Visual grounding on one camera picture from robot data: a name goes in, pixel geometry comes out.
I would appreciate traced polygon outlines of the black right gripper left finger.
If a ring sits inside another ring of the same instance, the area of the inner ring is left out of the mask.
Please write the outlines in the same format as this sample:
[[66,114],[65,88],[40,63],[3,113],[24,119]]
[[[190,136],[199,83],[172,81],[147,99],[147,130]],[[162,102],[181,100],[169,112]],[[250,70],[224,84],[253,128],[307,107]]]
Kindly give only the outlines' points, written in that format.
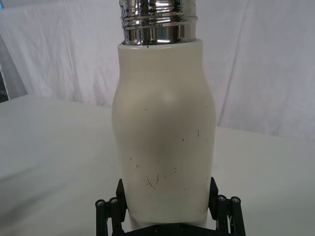
[[119,179],[116,196],[109,201],[103,199],[95,202],[96,212],[96,236],[108,236],[108,219],[112,222],[112,235],[123,236],[125,234],[122,223],[125,221],[127,211],[126,196],[122,179]]

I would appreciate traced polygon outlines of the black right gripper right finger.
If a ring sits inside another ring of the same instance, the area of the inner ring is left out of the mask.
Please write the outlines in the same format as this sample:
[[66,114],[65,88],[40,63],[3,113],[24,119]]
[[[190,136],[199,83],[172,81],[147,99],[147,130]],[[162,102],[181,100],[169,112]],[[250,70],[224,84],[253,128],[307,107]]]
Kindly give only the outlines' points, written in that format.
[[219,194],[215,179],[211,177],[208,208],[212,219],[216,222],[217,235],[243,236],[244,220],[241,199],[233,196],[230,199]]

